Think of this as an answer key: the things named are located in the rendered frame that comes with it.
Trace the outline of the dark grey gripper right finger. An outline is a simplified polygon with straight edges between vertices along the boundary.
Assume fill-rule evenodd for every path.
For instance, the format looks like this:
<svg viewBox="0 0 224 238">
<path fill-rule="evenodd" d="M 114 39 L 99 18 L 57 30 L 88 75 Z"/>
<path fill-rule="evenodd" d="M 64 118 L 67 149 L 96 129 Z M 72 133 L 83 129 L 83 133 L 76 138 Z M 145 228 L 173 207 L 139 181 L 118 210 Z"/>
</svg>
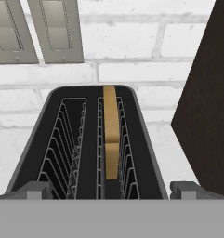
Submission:
<svg viewBox="0 0 224 238">
<path fill-rule="evenodd" d="M 215 200 L 224 196 L 207 191 L 193 181 L 172 181 L 170 183 L 170 198 L 180 200 Z"/>
</svg>

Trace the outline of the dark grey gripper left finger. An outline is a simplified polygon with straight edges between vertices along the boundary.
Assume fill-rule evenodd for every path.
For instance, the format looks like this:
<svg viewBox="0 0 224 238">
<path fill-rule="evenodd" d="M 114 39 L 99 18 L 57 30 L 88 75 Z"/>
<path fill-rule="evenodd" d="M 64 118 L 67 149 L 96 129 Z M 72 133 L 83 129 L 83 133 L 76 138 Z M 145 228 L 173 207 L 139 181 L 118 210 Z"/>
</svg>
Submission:
<svg viewBox="0 0 224 238">
<path fill-rule="evenodd" d="M 50 181 L 29 181 L 20 189 L 0 195 L 0 199 L 45 200 L 52 199 L 53 184 Z"/>
</svg>

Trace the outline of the black toaster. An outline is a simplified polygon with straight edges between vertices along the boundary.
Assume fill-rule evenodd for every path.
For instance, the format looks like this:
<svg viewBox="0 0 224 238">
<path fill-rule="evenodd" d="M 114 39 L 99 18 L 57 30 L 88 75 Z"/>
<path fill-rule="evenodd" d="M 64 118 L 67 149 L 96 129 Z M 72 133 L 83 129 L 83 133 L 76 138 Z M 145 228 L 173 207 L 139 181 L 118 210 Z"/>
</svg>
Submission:
<svg viewBox="0 0 224 238">
<path fill-rule="evenodd" d="M 167 193 L 134 90 L 115 86 L 117 179 L 106 179 L 103 86 L 52 90 L 6 193 L 50 181 L 52 199 L 165 199 Z"/>
</svg>

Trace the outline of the brown bread slice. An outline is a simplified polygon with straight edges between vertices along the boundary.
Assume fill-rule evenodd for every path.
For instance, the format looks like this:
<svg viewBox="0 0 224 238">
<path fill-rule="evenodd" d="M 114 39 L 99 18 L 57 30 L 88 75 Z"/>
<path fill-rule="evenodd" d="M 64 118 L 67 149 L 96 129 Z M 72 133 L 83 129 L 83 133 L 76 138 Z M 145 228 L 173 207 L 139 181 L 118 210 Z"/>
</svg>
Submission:
<svg viewBox="0 0 224 238">
<path fill-rule="evenodd" d="M 119 164 L 119 120 L 115 86 L 103 87 L 106 179 L 117 179 Z"/>
</svg>

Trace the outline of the dark brown cabinet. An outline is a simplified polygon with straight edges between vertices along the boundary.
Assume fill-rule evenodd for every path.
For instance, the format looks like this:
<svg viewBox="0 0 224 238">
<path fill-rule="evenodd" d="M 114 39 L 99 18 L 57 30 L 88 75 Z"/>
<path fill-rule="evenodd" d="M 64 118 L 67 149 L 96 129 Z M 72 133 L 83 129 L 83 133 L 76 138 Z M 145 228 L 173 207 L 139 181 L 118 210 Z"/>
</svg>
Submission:
<svg viewBox="0 0 224 238">
<path fill-rule="evenodd" d="M 224 0 L 216 0 L 171 122 L 199 184 L 224 195 Z"/>
</svg>

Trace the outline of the grey cupboard door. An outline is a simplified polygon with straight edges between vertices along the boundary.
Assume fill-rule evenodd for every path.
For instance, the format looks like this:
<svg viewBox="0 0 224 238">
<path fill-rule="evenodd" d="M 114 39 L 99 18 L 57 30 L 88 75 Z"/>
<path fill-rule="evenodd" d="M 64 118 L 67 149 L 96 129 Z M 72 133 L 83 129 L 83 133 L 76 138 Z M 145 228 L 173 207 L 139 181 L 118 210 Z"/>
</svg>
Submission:
<svg viewBox="0 0 224 238">
<path fill-rule="evenodd" d="M 83 63 L 77 0 L 27 1 L 45 63 Z"/>
<path fill-rule="evenodd" d="M 0 64 L 38 62 L 20 0 L 0 0 Z"/>
</svg>

